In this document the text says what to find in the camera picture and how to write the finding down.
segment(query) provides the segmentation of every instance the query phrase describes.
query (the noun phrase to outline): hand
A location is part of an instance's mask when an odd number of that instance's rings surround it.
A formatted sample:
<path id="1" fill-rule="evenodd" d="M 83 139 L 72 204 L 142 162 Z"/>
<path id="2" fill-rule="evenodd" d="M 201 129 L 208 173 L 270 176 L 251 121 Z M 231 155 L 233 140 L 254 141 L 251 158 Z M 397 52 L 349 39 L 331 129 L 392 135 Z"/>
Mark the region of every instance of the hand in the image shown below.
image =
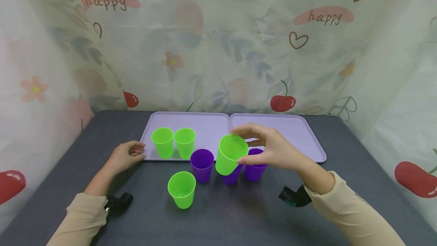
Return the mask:
<path id="1" fill-rule="evenodd" d="M 238 160 L 239 164 L 268 164 L 296 171 L 308 160 L 308 157 L 288 142 L 275 128 L 247 123 L 234 128 L 231 133 L 243 139 L 258 139 L 248 142 L 248 146 L 265 146 L 261 154 L 241 157 Z"/>
<path id="2" fill-rule="evenodd" d="M 146 157 L 146 155 L 141 154 L 144 152 L 144 146 L 144 143 L 135 140 L 122 143 L 112 151 L 112 155 L 103 166 L 102 171 L 115 176 L 135 163 L 141 162 Z"/>

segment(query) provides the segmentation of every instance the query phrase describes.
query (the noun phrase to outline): green plastic cup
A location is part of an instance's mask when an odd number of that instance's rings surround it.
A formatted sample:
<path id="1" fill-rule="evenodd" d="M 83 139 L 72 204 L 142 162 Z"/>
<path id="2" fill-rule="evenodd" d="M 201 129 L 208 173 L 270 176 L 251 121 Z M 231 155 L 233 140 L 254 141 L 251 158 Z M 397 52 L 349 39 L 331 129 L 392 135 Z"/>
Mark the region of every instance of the green plastic cup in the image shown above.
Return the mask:
<path id="1" fill-rule="evenodd" d="M 152 142 L 156 151 L 163 159 L 173 156 L 173 130 L 170 128 L 158 128 L 152 133 Z"/>
<path id="2" fill-rule="evenodd" d="M 193 204 L 196 179 L 193 174 L 181 171 L 168 181 L 167 190 L 179 209 L 187 209 Z"/>
<path id="3" fill-rule="evenodd" d="M 174 134 L 174 141 L 182 159 L 190 159 L 194 152 L 196 132 L 191 128 L 181 128 Z"/>
<path id="4" fill-rule="evenodd" d="M 247 156 L 248 145 L 242 137 L 229 134 L 222 137 L 218 146 L 215 170 L 222 176 L 228 176 L 237 168 L 237 160 Z"/>

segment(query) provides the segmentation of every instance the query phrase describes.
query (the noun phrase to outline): floral fabric backdrop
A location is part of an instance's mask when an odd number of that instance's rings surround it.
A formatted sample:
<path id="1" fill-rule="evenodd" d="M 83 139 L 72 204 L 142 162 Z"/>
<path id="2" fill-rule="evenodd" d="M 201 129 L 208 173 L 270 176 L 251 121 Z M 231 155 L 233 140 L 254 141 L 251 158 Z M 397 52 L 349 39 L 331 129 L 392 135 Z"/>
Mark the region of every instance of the floral fabric backdrop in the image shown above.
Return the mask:
<path id="1" fill-rule="evenodd" d="M 437 0 L 394 0 L 331 114 L 437 230 Z"/>
<path id="2" fill-rule="evenodd" d="M 363 76 L 371 66 L 369 47 L 389 28 L 381 21 L 397 1 L 6 4 L 0 231 L 87 124 L 90 108 L 335 114 L 356 70 Z"/>

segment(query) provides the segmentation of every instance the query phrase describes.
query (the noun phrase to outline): forearm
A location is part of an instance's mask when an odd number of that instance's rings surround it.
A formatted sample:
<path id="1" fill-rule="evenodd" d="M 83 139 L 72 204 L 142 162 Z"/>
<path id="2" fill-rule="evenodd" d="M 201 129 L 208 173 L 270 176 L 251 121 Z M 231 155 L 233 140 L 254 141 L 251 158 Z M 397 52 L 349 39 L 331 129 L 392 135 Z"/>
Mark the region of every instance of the forearm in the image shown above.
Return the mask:
<path id="1" fill-rule="evenodd" d="M 67 215 L 49 241 L 49 246 L 89 245 L 106 224 L 106 194 L 114 175 L 104 168 L 91 180 L 85 191 L 77 194 L 67 208 Z"/>
<path id="2" fill-rule="evenodd" d="M 102 168 L 91 180 L 84 193 L 90 196 L 106 196 L 114 174 Z"/>
<path id="3" fill-rule="evenodd" d="M 323 195 L 330 192 L 334 187 L 335 178 L 313 160 L 301 155 L 301 163 L 296 168 L 296 172 L 302 178 L 303 183 L 317 194 Z"/>
<path id="4" fill-rule="evenodd" d="M 358 197 L 344 180 L 336 173 L 320 168 L 321 170 L 317 170 L 316 167 L 311 167 L 304 171 L 301 177 L 306 181 L 305 189 L 313 200 L 314 208 L 333 222 L 352 245 L 405 245 L 389 223 Z"/>
<path id="5" fill-rule="evenodd" d="M 106 197 L 77 194 L 48 246 L 86 246 L 106 224 Z"/>

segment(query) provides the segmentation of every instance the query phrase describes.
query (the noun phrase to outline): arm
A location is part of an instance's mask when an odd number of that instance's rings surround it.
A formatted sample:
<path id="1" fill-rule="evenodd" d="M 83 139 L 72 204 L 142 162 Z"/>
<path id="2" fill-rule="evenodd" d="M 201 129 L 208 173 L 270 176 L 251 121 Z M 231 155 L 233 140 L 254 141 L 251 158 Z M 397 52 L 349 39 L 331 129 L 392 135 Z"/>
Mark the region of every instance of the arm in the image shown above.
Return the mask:
<path id="1" fill-rule="evenodd" d="M 239 164 L 269 164 L 296 171 L 313 206 L 334 223 L 354 246 L 405 245 L 388 222 L 358 197 L 335 172 L 328 172 L 302 154 L 274 128 L 255 123 L 232 131 L 244 139 L 257 138 L 249 146 L 265 146 L 264 152 L 242 157 Z"/>
<path id="2" fill-rule="evenodd" d="M 108 212 L 105 197 L 114 177 L 146 156 L 141 155 L 144 144 L 136 141 L 122 143 L 114 149 L 109 160 L 94 176 L 83 193 L 77 194 L 67 208 L 67 215 L 48 246 L 87 246 L 106 224 Z"/>

